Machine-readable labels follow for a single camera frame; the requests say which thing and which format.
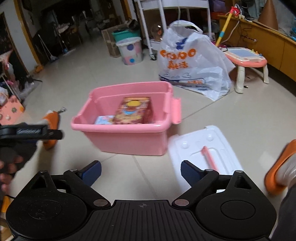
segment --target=person's hand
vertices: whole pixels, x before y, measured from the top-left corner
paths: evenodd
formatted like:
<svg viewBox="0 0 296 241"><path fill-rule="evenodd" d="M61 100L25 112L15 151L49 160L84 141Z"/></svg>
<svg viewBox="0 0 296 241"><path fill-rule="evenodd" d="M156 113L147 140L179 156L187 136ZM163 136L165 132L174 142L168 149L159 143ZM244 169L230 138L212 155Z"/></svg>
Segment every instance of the person's hand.
<svg viewBox="0 0 296 241"><path fill-rule="evenodd" d="M0 174L0 182L3 183L1 185L1 190L4 192L4 194L9 193L9 184L11 183L11 180L13 179L12 175L17 172L17 166L15 163L21 163L24 159L21 156L16 156L14 159L14 163L8 164L8 173L1 173ZM4 162L0 161L0 169L4 167Z"/></svg>

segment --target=wooden cabinet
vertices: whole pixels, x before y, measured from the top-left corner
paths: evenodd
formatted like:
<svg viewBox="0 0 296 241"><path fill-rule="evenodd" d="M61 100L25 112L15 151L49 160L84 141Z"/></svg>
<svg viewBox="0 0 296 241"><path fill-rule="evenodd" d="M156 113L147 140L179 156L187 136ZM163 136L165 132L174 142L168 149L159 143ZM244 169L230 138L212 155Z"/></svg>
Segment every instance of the wooden cabinet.
<svg viewBox="0 0 296 241"><path fill-rule="evenodd" d="M226 18L226 16L220 16L221 29ZM237 21L237 18L231 18L223 40L228 38ZM240 20L228 43L233 47L245 47L258 51L267 59L268 64L296 81L296 42L285 35L256 23Z"/></svg>
<svg viewBox="0 0 296 241"><path fill-rule="evenodd" d="M293 43L286 42L281 63L281 72L285 73L291 79L296 81L296 46Z"/></svg>

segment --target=white cart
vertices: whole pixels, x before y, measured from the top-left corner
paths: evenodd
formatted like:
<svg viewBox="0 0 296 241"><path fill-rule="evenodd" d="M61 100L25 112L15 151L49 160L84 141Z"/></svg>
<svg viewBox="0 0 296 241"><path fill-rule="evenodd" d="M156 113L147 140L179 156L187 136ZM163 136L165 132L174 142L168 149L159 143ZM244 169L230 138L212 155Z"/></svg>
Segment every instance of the white cart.
<svg viewBox="0 0 296 241"><path fill-rule="evenodd" d="M190 21L190 8L206 8L207 9L207 24L208 24L208 32L209 38L212 37L212 27L211 27L211 14L210 14L210 6L208 0L135 0L138 2L139 10L141 14L141 19L143 22L143 27L146 35L147 46L149 48L149 55L152 60L156 60L156 56L153 54L152 50L159 50L159 42L154 41L153 39L149 39L149 32L147 29L147 24L145 21L144 13L145 10L159 9L161 23L163 25L164 32L167 30L166 20L164 8L185 8L187 10L188 21Z"/></svg>

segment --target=yellow toy stick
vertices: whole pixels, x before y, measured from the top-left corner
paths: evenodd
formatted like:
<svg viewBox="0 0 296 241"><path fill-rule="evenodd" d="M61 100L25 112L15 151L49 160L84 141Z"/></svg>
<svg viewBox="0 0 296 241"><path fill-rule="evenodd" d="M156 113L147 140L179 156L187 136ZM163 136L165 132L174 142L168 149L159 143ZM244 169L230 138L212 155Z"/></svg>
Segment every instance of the yellow toy stick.
<svg viewBox="0 0 296 241"><path fill-rule="evenodd" d="M219 38L218 38L218 40L217 40L217 42L216 42L216 47L219 46L219 44L220 44L220 42L221 42L221 39L222 39L223 36L224 36L224 33L225 33L226 29L227 29L227 26L228 26L229 21L230 21L230 19L231 19L231 17L232 17L233 14L234 14L235 16L238 16L238 15L240 14L240 10L239 10L238 8L236 8L236 7L231 7L231 10L230 10L230 12L229 12L228 18L226 19L226 22L225 22L225 24L224 24L224 26L223 26L223 29L222 29L222 31L221 31L220 34L219 34Z"/></svg>

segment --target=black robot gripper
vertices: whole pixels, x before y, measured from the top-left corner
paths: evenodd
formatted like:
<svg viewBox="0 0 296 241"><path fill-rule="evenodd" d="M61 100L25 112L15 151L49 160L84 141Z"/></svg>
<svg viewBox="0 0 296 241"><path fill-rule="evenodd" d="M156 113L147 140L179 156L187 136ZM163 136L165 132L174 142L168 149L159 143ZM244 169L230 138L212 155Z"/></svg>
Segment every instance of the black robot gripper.
<svg viewBox="0 0 296 241"><path fill-rule="evenodd" d="M172 205L111 205L90 187L100 173L98 161L63 175L37 173L7 210L14 240L267 241L276 221L274 207L243 171L219 175L183 161L181 174L191 188Z"/></svg>

